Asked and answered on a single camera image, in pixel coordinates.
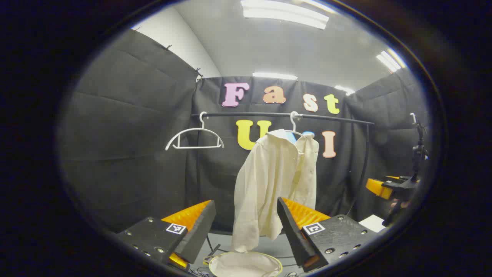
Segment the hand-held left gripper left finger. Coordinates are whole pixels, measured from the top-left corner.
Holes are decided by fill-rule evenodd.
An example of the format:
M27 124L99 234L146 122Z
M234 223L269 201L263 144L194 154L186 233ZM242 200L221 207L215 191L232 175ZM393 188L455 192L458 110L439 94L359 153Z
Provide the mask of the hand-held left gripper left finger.
M206 200L163 219L149 216L116 237L156 262L188 270L195 263L215 217L214 200Z

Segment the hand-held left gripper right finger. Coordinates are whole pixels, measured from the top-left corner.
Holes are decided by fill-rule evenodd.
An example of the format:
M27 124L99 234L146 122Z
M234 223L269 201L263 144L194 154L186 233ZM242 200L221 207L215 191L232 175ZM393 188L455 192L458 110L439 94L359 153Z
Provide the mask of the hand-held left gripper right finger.
M278 197L276 212L304 272L332 270L378 235L346 215L330 217L285 197Z

